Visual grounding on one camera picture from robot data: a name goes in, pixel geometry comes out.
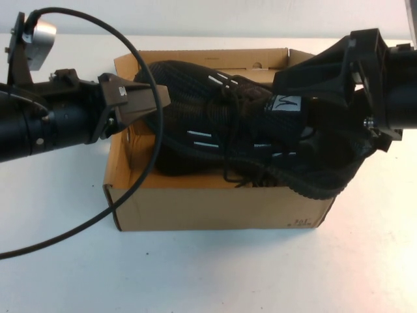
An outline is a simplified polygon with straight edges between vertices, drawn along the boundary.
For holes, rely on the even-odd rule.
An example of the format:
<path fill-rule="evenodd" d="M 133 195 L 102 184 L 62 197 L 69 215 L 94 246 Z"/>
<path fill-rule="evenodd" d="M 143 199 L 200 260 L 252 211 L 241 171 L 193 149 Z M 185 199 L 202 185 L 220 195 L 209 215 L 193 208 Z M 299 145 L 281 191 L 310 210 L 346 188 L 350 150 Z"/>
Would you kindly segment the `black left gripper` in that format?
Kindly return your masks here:
<path fill-rule="evenodd" d="M 103 73 L 88 89 L 89 138 L 85 144 L 108 139 L 143 116 L 155 112 L 156 100 L 149 84 L 130 83 L 115 74 Z M 121 122 L 116 109 L 121 107 Z"/>

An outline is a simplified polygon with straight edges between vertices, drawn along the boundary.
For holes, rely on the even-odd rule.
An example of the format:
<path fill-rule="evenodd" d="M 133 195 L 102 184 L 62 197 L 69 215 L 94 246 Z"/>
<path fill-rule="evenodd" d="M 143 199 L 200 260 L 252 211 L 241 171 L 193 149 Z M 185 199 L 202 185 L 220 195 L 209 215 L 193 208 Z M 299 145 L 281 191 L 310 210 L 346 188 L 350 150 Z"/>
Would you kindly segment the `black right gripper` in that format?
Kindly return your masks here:
<path fill-rule="evenodd" d="M 276 95 L 344 100 L 338 133 L 368 141 L 387 152 L 404 131 L 404 71 L 396 63 L 313 62 L 277 72 L 272 83 Z M 323 133 L 313 132 L 298 144 L 299 153 L 322 153 Z"/>

